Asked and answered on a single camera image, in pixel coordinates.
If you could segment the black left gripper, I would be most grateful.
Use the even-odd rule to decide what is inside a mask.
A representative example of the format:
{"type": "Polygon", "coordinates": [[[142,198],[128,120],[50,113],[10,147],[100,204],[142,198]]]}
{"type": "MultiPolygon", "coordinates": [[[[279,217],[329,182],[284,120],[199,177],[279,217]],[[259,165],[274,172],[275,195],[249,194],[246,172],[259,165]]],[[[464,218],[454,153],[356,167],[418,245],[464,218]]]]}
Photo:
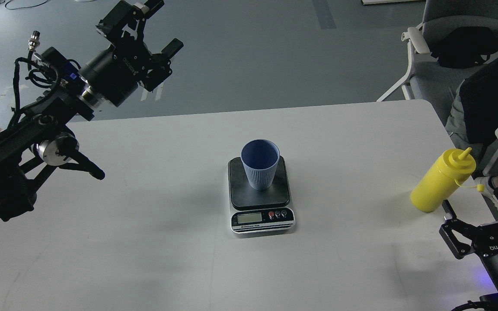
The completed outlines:
{"type": "Polygon", "coordinates": [[[144,43],[144,28],[163,0],[129,4],[120,0],[96,28],[110,46],[80,70],[88,85],[112,105],[119,107],[138,87],[153,91],[172,75],[171,63],[184,43],[174,38],[160,53],[151,54],[144,43]],[[149,70],[160,70],[160,83],[145,84],[149,70]]]}

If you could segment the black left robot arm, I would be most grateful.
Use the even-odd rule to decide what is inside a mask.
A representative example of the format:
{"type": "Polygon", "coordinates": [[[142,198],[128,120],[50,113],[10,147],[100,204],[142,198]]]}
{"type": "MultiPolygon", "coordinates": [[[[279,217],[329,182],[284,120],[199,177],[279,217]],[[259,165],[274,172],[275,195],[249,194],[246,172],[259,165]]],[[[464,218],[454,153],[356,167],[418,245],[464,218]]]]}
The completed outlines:
{"type": "Polygon", "coordinates": [[[84,66],[53,47],[38,54],[40,33],[33,32],[28,56],[14,62],[13,115],[0,132],[1,220],[33,211],[37,191],[57,168],[104,179],[67,123],[76,115],[90,121],[104,102],[118,107],[137,87],[151,92],[170,77],[184,44],[175,38],[154,54],[144,43],[147,20],[164,4],[119,1],[97,24],[109,47],[84,66]]]}

